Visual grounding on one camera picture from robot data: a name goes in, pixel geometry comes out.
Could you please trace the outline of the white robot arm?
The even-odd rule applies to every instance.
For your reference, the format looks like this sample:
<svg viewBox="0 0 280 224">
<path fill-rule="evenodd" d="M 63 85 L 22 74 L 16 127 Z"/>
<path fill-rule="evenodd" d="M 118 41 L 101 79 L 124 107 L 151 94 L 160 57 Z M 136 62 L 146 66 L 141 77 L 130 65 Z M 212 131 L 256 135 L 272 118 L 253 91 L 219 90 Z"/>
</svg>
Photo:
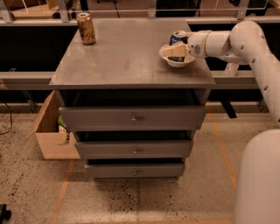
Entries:
<svg viewBox="0 0 280 224">
<path fill-rule="evenodd" d="M 280 61 L 259 24 L 245 20 L 230 31 L 196 31 L 186 43 L 165 45 L 160 55 L 215 57 L 250 66 L 275 129 L 253 137 L 241 157 L 234 224 L 280 224 Z"/>
</svg>

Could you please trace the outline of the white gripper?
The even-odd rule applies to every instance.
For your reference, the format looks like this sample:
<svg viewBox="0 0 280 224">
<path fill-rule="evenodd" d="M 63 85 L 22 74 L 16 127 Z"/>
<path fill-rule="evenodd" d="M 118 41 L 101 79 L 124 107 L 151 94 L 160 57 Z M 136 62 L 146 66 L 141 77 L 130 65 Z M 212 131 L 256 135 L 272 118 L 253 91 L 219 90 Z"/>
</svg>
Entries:
<svg viewBox="0 0 280 224">
<path fill-rule="evenodd" d="M 165 46 L 163 55 L 165 57 L 185 57 L 190 51 L 190 54 L 195 58 L 206 58 L 206 42 L 210 32 L 210 30 L 193 32 L 188 38 L 187 44 L 178 42 Z"/>
</svg>

